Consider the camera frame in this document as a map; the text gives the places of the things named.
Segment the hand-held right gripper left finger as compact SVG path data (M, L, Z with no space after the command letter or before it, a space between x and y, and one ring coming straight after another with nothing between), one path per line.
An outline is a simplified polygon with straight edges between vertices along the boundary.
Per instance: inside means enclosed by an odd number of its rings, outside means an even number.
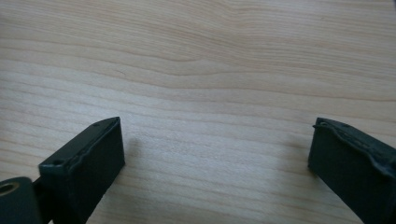
M124 165L119 117L95 122L42 161L54 224L85 224Z

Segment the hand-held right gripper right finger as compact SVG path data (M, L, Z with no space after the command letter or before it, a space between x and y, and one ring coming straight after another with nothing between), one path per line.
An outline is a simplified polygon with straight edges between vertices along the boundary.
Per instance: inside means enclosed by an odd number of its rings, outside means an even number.
M396 224L396 148L318 118L308 167L364 224Z

